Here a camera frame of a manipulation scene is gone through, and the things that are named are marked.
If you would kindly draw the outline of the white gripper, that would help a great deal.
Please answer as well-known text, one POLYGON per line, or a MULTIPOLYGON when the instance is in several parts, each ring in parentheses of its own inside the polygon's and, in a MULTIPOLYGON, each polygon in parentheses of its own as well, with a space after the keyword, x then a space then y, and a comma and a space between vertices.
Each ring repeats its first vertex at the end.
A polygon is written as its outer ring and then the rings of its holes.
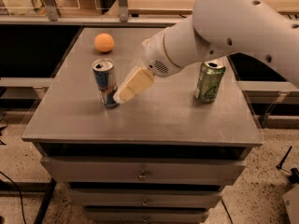
POLYGON ((113 95, 114 100, 123 104, 149 88, 158 77, 170 77, 181 71, 167 55, 164 46, 165 30, 142 42, 143 62, 148 67, 135 67, 120 84, 113 95))

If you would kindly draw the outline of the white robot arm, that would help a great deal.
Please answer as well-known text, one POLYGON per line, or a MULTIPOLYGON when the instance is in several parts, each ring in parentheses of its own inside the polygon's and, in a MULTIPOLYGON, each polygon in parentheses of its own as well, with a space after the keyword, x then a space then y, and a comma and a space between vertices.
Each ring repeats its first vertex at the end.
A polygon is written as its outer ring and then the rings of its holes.
POLYGON ((114 99, 123 104, 156 77, 185 66, 244 53, 299 85, 299 26, 262 0, 196 0, 192 15, 142 42, 143 64, 120 84, 114 99))

